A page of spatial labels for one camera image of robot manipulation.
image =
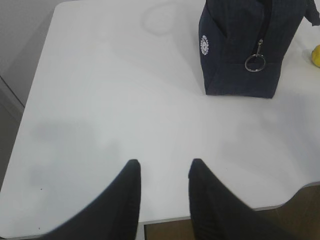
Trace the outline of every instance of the metal ring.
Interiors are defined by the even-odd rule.
[[[248,67],[248,62],[253,59],[253,58],[261,58],[263,59],[263,65],[262,67],[258,68],[258,69],[251,69]],[[261,54],[254,54],[254,55],[251,55],[250,57],[247,58],[247,60],[245,61],[245,69],[247,69],[249,72],[252,72],[252,73],[257,73],[257,72],[260,72],[262,71],[263,69],[265,69],[266,67],[266,59],[265,59],[265,56],[261,55]]]

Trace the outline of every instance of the key ring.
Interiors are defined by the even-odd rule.
[[[248,62],[249,62],[251,59],[253,59],[253,58],[261,58],[261,59],[263,59],[263,65],[262,65],[262,67],[260,67],[260,68],[258,68],[258,69],[251,69],[251,68],[249,68],[249,67],[248,67]],[[245,69],[247,69],[249,72],[257,73],[257,72],[260,72],[260,71],[262,71],[263,69],[265,69],[265,67],[266,67],[266,59],[265,59],[265,57],[264,57],[263,55],[261,55],[261,54],[253,54],[253,55],[251,55],[250,57],[247,58],[247,60],[245,61],[244,66],[245,66]]]
[[[250,57],[247,58],[247,60],[244,63],[245,69],[247,69],[249,72],[252,73],[257,73],[262,71],[263,69],[265,69],[266,67],[266,59],[265,56],[263,56],[262,54],[260,54],[260,50],[261,50],[261,45],[264,43],[264,41],[262,39],[259,40],[258,42],[258,49],[256,51],[256,54],[251,55]],[[261,58],[263,60],[263,65],[262,67],[258,68],[258,69],[251,69],[248,67],[248,62],[253,59],[253,58]]]

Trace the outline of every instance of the lemon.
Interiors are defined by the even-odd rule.
[[[312,52],[312,62],[320,68],[320,45],[316,46]]]

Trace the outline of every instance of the white logo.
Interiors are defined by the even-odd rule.
[[[209,52],[209,42],[205,35],[202,36],[200,41],[200,48],[203,55],[207,55]]]

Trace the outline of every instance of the zipper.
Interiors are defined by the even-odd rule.
[[[244,63],[245,69],[247,69],[249,72],[252,72],[252,73],[260,72],[266,67],[266,63],[267,63],[266,58],[262,54],[260,54],[260,51],[270,25],[272,7],[273,7],[273,0],[257,0],[257,1],[263,4],[263,22],[261,24],[260,31],[257,35],[257,40],[254,45],[254,49],[252,50],[251,56],[249,56]],[[262,61],[262,66],[256,69],[250,68],[249,62],[253,61],[254,63],[257,63],[257,60]]]
[[[252,55],[257,52],[258,52],[257,54],[259,54],[260,52],[259,50],[262,47],[263,41],[266,37],[267,31],[269,28],[271,14],[272,14],[272,6],[273,6],[272,4],[273,0],[258,0],[258,2],[263,4],[263,22],[261,24],[261,28],[256,39],[254,49],[252,50]]]

